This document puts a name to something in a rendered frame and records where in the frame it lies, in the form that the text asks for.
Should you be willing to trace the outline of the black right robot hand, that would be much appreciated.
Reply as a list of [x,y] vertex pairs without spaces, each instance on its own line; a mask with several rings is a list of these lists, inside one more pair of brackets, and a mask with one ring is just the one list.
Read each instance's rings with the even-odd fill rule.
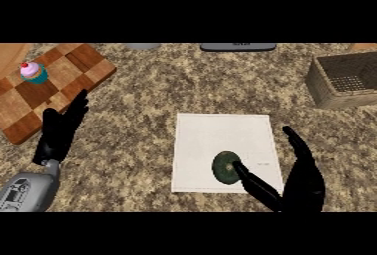
[[311,149],[290,126],[283,127],[294,150],[296,162],[287,177],[283,194],[249,171],[240,161],[232,163],[247,193],[274,211],[317,213],[323,211],[326,182],[317,167]]

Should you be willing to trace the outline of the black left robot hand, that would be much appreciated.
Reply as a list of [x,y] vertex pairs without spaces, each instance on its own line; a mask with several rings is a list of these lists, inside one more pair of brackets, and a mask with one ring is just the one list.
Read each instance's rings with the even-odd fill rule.
[[36,164],[45,166],[51,159],[64,161],[76,131],[89,110],[87,102],[87,90],[83,89],[62,113],[53,108],[43,111],[42,137],[33,158]]

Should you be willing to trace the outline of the dark green squash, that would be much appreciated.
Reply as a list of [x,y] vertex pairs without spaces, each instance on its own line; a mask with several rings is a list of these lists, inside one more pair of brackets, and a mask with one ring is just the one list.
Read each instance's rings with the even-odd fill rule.
[[213,160],[212,171],[216,180],[226,185],[234,185],[240,181],[240,177],[232,163],[240,161],[238,155],[231,151],[223,151]]

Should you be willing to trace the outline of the white placemat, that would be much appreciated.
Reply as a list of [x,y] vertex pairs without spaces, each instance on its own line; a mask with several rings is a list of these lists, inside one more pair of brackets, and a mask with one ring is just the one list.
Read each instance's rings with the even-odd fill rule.
[[241,182],[226,185],[215,178],[212,163],[223,151],[283,193],[269,115],[189,113],[178,113],[172,192],[244,193]]

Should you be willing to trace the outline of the brown wicker basket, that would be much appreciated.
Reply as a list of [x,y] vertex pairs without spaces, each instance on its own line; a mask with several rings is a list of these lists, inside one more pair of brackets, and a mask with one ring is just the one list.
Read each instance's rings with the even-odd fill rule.
[[314,56],[305,82],[323,109],[376,105],[377,52]]

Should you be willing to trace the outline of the checkered wooden cutting board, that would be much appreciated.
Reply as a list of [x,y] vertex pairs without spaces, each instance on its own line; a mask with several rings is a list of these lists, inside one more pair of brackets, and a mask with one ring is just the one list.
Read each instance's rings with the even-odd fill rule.
[[67,109],[79,92],[90,91],[117,67],[86,43],[59,44],[36,62],[48,71],[48,80],[33,84],[15,70],[0,79],[0,130],[15,145],[42,129],[43,111]]

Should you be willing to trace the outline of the pink frosted cupcake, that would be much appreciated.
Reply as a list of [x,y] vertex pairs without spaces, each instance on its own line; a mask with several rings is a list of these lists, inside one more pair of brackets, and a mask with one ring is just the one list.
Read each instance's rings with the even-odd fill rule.
[[45,83],[48,81],[48,70],[45,65],[37,62],[22,62],[21,78],[33,84]]

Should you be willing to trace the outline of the pale wooden object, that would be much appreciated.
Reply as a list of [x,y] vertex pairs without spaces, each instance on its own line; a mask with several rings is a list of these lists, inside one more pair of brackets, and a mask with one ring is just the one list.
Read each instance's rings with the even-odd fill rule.
[[365,50],[377,50],[377,43],[352,43],[349,46],[349,51],[365,51]]

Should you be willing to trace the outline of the dark grey flat appliance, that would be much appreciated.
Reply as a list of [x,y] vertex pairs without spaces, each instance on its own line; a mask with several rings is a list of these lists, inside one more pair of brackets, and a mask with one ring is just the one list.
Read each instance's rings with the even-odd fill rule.
[[275,43],[201,43],[200,48],[210,52],[259,52],[272,51]]

